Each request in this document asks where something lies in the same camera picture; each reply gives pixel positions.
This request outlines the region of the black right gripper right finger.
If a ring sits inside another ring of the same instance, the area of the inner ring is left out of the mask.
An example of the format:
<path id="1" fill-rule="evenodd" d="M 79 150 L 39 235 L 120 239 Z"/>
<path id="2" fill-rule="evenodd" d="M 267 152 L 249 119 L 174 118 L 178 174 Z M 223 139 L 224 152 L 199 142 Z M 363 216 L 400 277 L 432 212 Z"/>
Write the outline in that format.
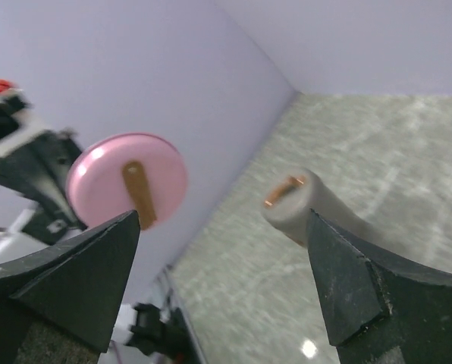
<path id="1" fill-rule="evenodd" d="M 452 274 L 309 217 L 308 254 L 342 363 L 452 363 Z"/>

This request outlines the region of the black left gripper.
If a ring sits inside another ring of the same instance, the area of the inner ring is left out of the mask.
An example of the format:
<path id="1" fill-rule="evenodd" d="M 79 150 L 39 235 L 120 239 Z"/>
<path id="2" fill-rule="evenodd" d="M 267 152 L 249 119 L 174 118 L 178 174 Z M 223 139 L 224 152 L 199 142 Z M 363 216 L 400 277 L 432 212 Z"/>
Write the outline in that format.
<path id="1" fill-rule="evenodd" d="M 0 157 L 0 185 L 35 202 L 20 229 L 42 242 L 56 243 L 70 230 L 87 229 L 67 200 L 65 184 L 82 149 L 69 130 L 47 130 Z"/>

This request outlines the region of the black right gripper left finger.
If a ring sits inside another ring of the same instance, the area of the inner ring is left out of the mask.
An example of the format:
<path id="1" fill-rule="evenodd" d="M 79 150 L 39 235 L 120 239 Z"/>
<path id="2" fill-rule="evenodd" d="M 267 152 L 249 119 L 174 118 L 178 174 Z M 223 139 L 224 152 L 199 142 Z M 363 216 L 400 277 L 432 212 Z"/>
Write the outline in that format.
<path id="1" fill-rule="evenodd" d="M 96 363 L 140 235 L 135 211 L 0 264 L 0 363 Z"/>

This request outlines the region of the pink round lid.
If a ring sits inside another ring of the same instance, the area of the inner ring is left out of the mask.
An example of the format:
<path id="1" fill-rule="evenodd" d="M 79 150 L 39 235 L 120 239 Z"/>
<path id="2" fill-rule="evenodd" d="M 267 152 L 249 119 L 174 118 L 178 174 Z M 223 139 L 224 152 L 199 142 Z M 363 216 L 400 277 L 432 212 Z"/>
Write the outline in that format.
<path id="1" fill-rule="evenodd" d="M 77 158 L 67 175 L 66 197 L 89 228 L 134 209 L 145 231 L 174 214 L 187 183 L 184 159 L 170 142 L 150 133 L 123 133 Z"/>

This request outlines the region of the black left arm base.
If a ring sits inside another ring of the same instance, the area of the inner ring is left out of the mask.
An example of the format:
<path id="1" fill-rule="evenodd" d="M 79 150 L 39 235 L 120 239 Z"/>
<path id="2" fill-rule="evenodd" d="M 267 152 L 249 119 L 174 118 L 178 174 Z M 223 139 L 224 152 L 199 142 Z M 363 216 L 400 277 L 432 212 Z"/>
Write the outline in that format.
<path id="1" fill-rule="evenodd" d="M 108 353 L 116 363 L 206 363 L 179 303 L 167 296 L 158 305 L 121 306 Z"/>

